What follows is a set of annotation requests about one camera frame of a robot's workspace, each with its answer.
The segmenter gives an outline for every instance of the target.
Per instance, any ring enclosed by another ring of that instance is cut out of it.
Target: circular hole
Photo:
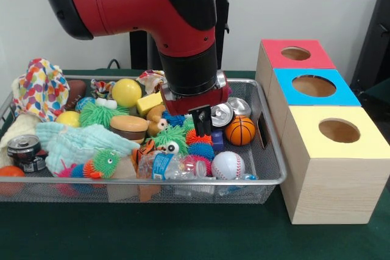
[[[319,124],[319,131],[327,138],[343,143],[358,141],[360,132],[352,123],[342,119],[327,119]]]
[[[309,51],[300,47],[287,47],[282,50],[282,55],[291,60],[302,61],[309,59],[311,54]]]
[[[311,97],[328,97],[336,92],[333,82],[321,76],[298,76],[292,81],[292,86],[298,92]]]

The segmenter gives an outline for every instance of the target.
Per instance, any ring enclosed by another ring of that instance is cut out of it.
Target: can lid
[[[243,115],[246,117],[250,117],[252,110],[250,109],[249,104],[240,99],[239,97],[229,97],[227,102],[232,106],[234,113],[239,116]]]
[[[34,147],[39,143],[39,138],[35,135],[21,135],[11,139],[7,146],[12,149],[22,150]]]
[[[223,127],[233,119],[233,108],[228,103],[219,104],[211,108],[211,121],[215,127]]]

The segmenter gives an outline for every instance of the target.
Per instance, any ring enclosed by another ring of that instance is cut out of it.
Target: purple block
[[[215,130],[211,133],[213,140],[213,149],[215,152],[222,152],[224,150],[224,133],[222,130]]]

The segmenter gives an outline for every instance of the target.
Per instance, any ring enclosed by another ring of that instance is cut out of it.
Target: green spiky ball
[[[168,126],[162,130],[156,137],[151,138],[156,143],[157,147],[166,146],[169,142],[174,141],[179,145],[179,153],[188,154],[188,145],[185,143],[185,129],[180,126]]]
[[[185,119],[183,129],[186,133],[192,129],[195,129],[194,120],[192,118]]]
[[[90,126],[93,124],[103,125],[104,128],[110,128],[112,117],[120,115],[128,115],[129,109],[118,106],[116,110],[111,110],[103,106],[95,105],[91,102],[87,103],[80,114],[81,127]]]
[[[119,155],[112,150],[100,150],[93,157],[93,169],[95,172],[101,172],[103,174],[102,178],[108,179],[114,174],[119,160]]]

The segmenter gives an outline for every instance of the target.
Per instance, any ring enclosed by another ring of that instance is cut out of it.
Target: white wall
[[[350,80],[375,0],[230,0],[224,69],[254,70],[261,38],[317,38]],[[101,68],[115,57],[129,67],[128,36],[77,41],[56,20],[47,0],[0,0],[0,101],[30,59],[63,69]]]

